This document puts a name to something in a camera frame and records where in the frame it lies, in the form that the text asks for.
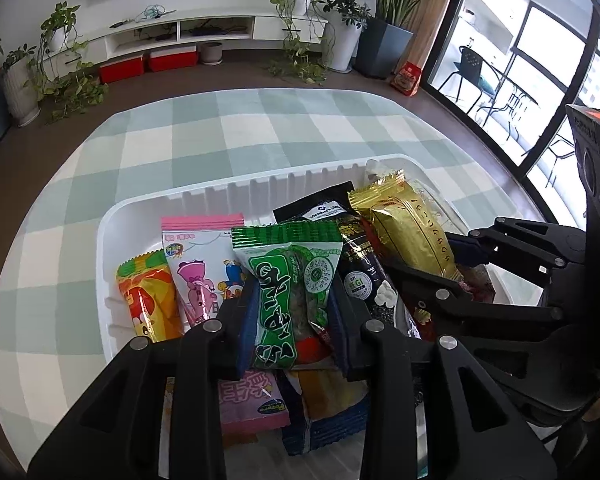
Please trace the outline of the white TV console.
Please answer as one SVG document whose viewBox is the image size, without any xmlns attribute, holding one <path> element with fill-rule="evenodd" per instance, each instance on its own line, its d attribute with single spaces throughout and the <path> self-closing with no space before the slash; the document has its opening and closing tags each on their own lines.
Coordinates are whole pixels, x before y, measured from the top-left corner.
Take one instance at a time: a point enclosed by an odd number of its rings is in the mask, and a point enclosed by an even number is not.
<svg viewBox="0 0 600 480">
<path fill-rule="evenodd" d="M 322 34 L 326 22 L 318 21 Z M 151 51 L 170 47 L 196 46 L 219 41 L 225 50 L 280 49 L 283 24 L 276 11 L 249 9 L 198 10 L 169 12 L 162 18 L 129 22 L 117 27 L 106 27 L 96 32 L 84 32 L 88 41 L 87 61 L 96 68 L 104 63 L 141 54 L 144 62 Z"/>
</svg>

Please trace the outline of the blue Tipo snack pack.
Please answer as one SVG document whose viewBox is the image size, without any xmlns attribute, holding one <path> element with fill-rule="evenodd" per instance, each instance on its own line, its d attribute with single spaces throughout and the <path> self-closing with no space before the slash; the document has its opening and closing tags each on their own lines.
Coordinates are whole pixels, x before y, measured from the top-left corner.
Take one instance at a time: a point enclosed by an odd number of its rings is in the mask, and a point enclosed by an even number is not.
<svg viewBox="0 0 600 480">
<path fill-rule="evenodd" d="M 274 373 L 289 413 L 282 442 L 289 456 L 308 454 L 366 428 L 367 385 L 349 382 L 340 370 Z"/>
</svg>

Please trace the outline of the white ribbed planter plant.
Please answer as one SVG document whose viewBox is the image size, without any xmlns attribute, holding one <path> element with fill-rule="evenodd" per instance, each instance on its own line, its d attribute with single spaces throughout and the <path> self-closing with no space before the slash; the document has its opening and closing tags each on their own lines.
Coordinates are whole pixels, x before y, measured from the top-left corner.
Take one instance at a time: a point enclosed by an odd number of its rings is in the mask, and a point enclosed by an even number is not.
<svg viewBox="0 0 600 480">
<path fill-rule="evenodd" d="M 35 46 L 23 44 L 4 59 L 3 89 L 9 113 L 19 128 L 29 125 L 40 114 L 38 94 L 31 82 L 30 62 Z"/>
</svg>

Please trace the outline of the pink cartoon snack pack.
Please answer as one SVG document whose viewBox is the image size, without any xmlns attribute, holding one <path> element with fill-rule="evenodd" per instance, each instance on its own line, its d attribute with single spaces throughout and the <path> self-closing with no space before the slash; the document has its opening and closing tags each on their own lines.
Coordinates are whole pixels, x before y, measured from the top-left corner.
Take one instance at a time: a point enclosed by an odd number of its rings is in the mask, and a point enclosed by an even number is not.
<svg viewBox="0 0 600 480">
<path fill-rule="evenodd" d="M 163 252 L 187 327 L 216 318 L 225 301 L 242 294 L 247 274 L 230 233 L 244 224 L 242 214 L 161 219 Z M 219 382 L 219 404 L 226 436 L 251 436 L 290 423 L 274 376 L 263 370 L 244 370 L 237 382 Z"/>
</svg>

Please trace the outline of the red snack bag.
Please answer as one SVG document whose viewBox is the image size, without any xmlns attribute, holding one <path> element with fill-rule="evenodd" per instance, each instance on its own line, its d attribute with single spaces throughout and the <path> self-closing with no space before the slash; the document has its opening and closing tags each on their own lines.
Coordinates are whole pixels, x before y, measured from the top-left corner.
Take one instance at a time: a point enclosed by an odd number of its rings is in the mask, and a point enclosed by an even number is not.
<svg viewBox="0 0 600 480">
<path fill-rule="evenodd" d="M 457 263 L 456 267 L 462 276 L 460 286 L 468 292 L 472 300 L 483 302 L 484 304 L 494 303 L 495 289 L 489 272 L 483 264 L 479 264 L 478 266 L 462 266 Z"/>
</svg>

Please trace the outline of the dark blue planter right plant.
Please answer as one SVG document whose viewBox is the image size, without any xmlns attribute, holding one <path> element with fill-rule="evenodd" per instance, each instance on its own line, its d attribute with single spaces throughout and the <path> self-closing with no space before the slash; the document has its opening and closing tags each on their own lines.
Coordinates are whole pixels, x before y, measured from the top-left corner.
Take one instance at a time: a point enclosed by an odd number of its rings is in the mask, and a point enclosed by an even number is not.
<svg viewBox="0 0 600 480">
<path fill-rule="evenodd" d="M 367 21 L 358 42 L 355 69 L 368 78 L 386 79 L 411 41 L 403 27 L 422 0 L 376 0 L 375 15 Z"/>
</svg>

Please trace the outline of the left red storage box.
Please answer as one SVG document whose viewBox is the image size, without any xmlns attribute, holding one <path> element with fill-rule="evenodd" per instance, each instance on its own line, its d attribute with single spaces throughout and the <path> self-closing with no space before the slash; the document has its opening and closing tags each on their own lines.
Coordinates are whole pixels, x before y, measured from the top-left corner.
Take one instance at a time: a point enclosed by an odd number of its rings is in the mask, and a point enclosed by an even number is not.
<svg viewBox="0 0 600 480">
<path fill-rule="evenodd" d="M 124 58 L 116 58 L 102 64 L 98 68 L 100 81 L 103 84 L 137 77 L 145 73 L 144 57 L 141 54 L 132 54 Z"/>
</svg>

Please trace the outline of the black snack bag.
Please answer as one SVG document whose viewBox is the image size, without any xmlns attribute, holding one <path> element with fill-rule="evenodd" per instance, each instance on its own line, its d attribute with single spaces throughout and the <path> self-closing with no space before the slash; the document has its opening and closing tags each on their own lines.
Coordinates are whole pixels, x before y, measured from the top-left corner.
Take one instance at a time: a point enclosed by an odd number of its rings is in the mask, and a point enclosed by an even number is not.
<svg viewBox="0 0 600 480">
<path fill-rule="evenodd" d="M 420 333 L 367 237 L 362 218 L 350 204 L 351 181 L 323 188 L 273 211 L 277 223 L 334 220 L 343 240 L 338 273 L 349 297 L 361 300 L 371 318 L 407 337 Z"/>
</svg>

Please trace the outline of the right trailing plant on console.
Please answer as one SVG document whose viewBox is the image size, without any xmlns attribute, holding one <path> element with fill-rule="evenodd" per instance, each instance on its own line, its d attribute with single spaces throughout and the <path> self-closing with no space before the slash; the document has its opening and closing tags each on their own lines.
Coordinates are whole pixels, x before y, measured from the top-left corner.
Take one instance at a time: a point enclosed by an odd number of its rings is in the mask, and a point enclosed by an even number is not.
<svg viewBox="0 0 600 480">
<path fill-rule="evenodd" d="M 318 21 L 309 17 L 321 0 L 270 0 L 283 24 L 283 54 L 268 71 L 278 78 L 294 78 L 304 84 L 322 84 L 326 70 L 311 52 L 311 41 L 322 40 Z"/>
</svg>

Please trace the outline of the green checkered tablecloth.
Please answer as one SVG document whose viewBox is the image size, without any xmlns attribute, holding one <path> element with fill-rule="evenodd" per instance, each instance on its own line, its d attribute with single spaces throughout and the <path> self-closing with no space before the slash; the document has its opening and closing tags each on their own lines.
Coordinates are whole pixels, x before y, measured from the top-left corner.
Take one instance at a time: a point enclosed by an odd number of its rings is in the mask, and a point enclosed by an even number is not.
<svg viewBox="0 0 600 480">
<path fill-rule="evenodd" d="M 393 100 L 362 91 L 246 89 L 115 114 L 45 182 L 0 275 L 0 423 L 21 465 L 104 368 L 96 231 L 114 204 L 278 168 L 404 154 L 468 226 L 518 209 L 459 146 Z"/>
</svg>

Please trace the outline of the black balcony chair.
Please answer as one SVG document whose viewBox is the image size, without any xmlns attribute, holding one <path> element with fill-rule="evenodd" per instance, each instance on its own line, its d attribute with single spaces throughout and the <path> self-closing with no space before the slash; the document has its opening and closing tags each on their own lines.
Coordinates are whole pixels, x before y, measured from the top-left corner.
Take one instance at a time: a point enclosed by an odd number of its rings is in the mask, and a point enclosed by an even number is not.
<svg viewBox="0 0 600 480">
<path fill-rule="evenodd" d="M 537 99 L 509 74 L 502 72 L 473 48 L 461 46 L 449 75 L 436 89 L 477 124 L 493 120 L 503 128 L 516 129 L 522 118 L 539 105 Z"/>
</svg>

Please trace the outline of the trailing pothos in white pot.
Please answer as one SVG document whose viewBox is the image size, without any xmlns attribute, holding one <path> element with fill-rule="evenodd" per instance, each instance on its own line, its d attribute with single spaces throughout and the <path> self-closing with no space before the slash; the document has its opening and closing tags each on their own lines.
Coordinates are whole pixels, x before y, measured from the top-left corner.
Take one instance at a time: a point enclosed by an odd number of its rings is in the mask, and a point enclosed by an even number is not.
<svg viewBox="0 0 600 480">
<path fill-rule="evenodd" d="M 108 86 L 95 65 L 87 61 L 88 41 L 78 34 L 79 6 L 55 4 L 40 26 L 40 39 L 28 63 L 29 86 L 39 103 L 48 107 L 47 122 L 84 114 L 104 102 Z"/>
</svg>

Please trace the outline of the gold foil snack pack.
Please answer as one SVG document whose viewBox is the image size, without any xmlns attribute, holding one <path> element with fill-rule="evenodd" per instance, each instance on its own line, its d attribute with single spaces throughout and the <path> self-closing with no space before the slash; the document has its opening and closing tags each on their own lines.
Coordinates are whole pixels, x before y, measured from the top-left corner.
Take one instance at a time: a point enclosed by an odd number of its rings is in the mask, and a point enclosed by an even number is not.
<svg viewBox="0 0 600 480">
<path fill-rule="evenodd" d="M 439 278 L 463 279 L 444 229 L 403 170 L 349 192 L 348 199 L 393 260 Z"/>
</svg>

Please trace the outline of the white plastic tray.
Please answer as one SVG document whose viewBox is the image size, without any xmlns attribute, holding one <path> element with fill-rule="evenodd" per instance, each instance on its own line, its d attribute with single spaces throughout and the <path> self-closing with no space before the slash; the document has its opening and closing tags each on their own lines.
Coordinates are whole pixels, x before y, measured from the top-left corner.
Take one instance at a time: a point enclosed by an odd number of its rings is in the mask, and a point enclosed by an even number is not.
<svg viewBox="0 0 600 480">
<path fill-rule="evenodd" d="M 451 232 L 466 234 L 490 226 L 495 219 L 494 214 L 480 217 L 462 208 L 440 171 L 422 168 L 415 159 L 400 154 L 274 169 L 134 196 L 112 206 L 97 231 L 96 300 L 105 359 L 111 361 L 135 335 L 114 272 L 129 258 L 161 247 L 162 217 L 240 212 L 249 224 L 271 223 L 275 208 L 340 182 L 362 186 L 380 167 L 402 170 L 408 180 L 419 181 L 448 216 Z M 257 442 L 226 451 L 227 475 L 231 479 L 355 479 L 360 474 L 363 438 L 355 434 L 289 456 L 280 434 L 266 432 Z"/>
</svg>

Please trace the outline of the green seaweed snack pack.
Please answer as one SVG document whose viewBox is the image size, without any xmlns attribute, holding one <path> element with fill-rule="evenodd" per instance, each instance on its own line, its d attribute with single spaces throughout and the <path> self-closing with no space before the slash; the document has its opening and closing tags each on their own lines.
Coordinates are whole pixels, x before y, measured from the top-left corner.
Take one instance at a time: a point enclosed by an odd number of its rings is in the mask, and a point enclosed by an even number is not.
<svg viewBox="0 0 600 480">
<path fill-rule="evenodd" d="M 337 223 L 234 226 L 232 245 L 259 286 L 252 366 L 320 367 L 332 354 L 327 304 L 343 246 Z"/>
</svg>

